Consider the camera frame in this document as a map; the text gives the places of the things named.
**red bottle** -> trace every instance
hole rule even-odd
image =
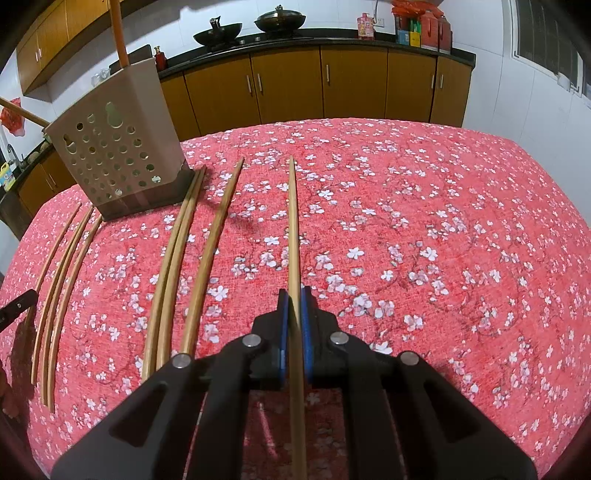
[[[450,54],[452,52],[452,26],[447,18],[439,18],[439,51]]]
[[[160,51],[160,46],[154,47],[154,50],[156,51],[156,55],[154,55],[156,58],[156,70],[159,72],[166,70],[168,68],[168,60],[166,60],[164,52]]]
[[[421,15],[421,48],[434,51],[439,48],[439,22],[430,10]]]

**yellow box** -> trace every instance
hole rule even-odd
[[[419,32],[410,32],[409,38],[411,47],[421,46],[421,34]]]

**red jug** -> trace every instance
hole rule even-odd
[[[439,46],[439,22],[430,10],[421,15],[421,48],[437,51]]]
[[[439,51],[447,54],[452,52],[452,26],[445,16],[439,18]]]

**metal screw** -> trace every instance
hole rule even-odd
[[[174,368],[185,368],[191,364],[191,356],[186,353],[180,353],[173,358]]]
[[[248,348],[259,346],[261,341],[261,337],[259,337],[256,333],[249,333],[242,338],[242,343]]]
[[[335,345],[344,345],[349,341],[349,335],[345,332],[333,332],[330,334],[330,341]]]
[[[400,360],[404,365],[412,367],[418,363],[418,355],[415,352],[402,352]]]

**pink bottle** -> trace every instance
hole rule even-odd
[[[362,14],[357,19],[357,31],[359,32],[359,38],[361,40],[373,40],[374,39],[374,19],[368,17],[367,14]]]

